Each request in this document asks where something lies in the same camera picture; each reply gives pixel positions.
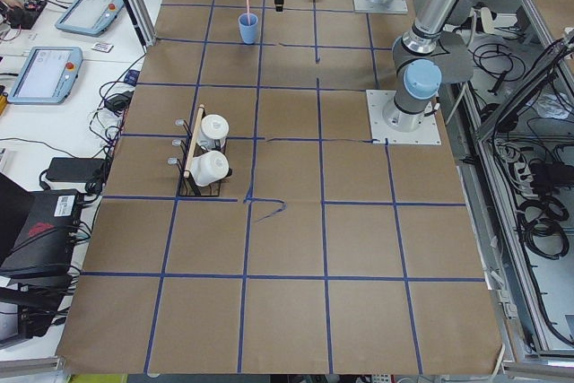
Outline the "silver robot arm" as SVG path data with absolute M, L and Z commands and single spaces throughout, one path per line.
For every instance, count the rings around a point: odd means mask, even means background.
M 416 130 L 424 110 L 436 96 L 442 72 L 431 60 L 440 33 L 458 0 L 426 0 L 410 30 L 396 40 L 396 94 L 382 109 L 385 122 L 399 132 Z

